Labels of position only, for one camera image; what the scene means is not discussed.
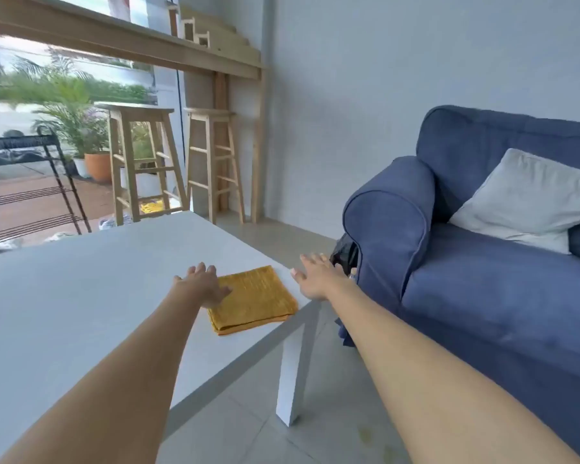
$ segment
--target sofa armrest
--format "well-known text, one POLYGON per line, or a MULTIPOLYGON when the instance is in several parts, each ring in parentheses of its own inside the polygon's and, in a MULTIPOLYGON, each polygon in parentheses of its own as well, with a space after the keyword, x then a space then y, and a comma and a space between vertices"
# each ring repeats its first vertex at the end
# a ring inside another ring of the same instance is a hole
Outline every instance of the sofa armrest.
POLYGON ((359 246, 357 282, 365 294, 397 312, 410 273, 429 240, 434 175, 416 156, 396 158, 357 190, 343 214, 359 246))

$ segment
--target sofa seat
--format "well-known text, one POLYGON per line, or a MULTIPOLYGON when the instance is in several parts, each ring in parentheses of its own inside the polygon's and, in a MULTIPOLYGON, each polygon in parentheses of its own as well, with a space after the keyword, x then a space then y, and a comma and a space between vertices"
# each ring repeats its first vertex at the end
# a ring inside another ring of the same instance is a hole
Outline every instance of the sofa seat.
POLYGON ((433 225, 403 309, 580 375, 580 259, 433 225))

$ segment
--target table leg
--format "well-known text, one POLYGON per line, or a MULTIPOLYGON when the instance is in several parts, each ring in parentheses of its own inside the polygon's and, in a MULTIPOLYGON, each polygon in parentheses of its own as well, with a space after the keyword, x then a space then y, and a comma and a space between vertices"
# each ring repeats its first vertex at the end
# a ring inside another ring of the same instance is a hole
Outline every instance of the table leg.
POLYGON ((287 426, 298 417, 303 402, 320 312, 320 306, 314 307, 316 309, 311 310, 305 324, 284 341, 276 412, 287 426))

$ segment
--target white pillow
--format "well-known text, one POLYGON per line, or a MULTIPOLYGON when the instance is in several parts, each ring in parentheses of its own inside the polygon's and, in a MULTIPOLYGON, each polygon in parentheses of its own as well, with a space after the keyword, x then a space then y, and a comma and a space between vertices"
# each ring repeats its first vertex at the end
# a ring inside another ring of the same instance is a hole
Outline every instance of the white pillow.
POLYGON ((567 230, 580 223, 580 169, 509 148, 449 223, 570 254, 567 230))

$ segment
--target black metal rack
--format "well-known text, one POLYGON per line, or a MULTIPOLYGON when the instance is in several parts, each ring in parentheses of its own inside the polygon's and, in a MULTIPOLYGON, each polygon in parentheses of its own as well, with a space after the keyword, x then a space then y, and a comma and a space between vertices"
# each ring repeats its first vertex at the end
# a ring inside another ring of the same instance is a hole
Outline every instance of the black metal rack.
POLYGON ((17 192, 15 194, 0 195, 0 205, 7 205, 9 203, 23 202, 24 200, 30 200, 32 198, 41 198, 47 197, 49 195, 61 194, 62 198, 64 199, 65 206, 67 207, 68 213, 65 213, 64 215, 59 215, 57 217, 40 219, 38 221, 33 221, 32 223, 27 223, 25 225, 19 225, 3 229, 0 231, 0 242, 7 241, 8 239, 13 239, 19 236, 25 236, 26 234, 37 233, 38 231, 49 229, 55 226, 64 225, 66 223, 73 223, 75 229, 77 230, 77 234, 81 234, 82 231, 78 224, 79 221, 84 222, 86 229, 88 230, 89 233, 92 232, 90 229, 88 218, 86 218, 86 213, 84 212, 84 208, 82 207, 80 196, 77 193, 77 189, 75 188, 75 184, 73 183, 73 178, 71 177, 70 172, 68 171, 66 172, 67 178, 69 179, 70 188, 65 188, 65 186, 62 185, 62 181, 60 179, 60 176, 58 175, 58 171, 56 170, 54 164, 55 158, 52 158, 51 154, 49 153, 49 149, 47 148, 47 147, 55 147, 56 151, 58 152, 58 156, 62 163, 62 166, 65 168, 66 171, 67 166, 58 137, 53 132, 48 135, 43 135, 41 133, 40 128, 37 129, 37 132, 38 135, 27 135, 15 138, 2 138, 0 139, 0 150, 9 151, 18 148, 21 149, 21 148, 43 147, 45 157, 41 161, 49 162, 49 165, 54 174, 54 178, 56 179, 57 185, 53 187, 40 188, 36 190, 27 190, 26 192, 17 192), (73 192, 75 201, 77 202, 77 207, 79 208, 80 213, 82 215, 81 217, 77 216, 73 212, 71 203, 67 198, 67 192, 73 192))

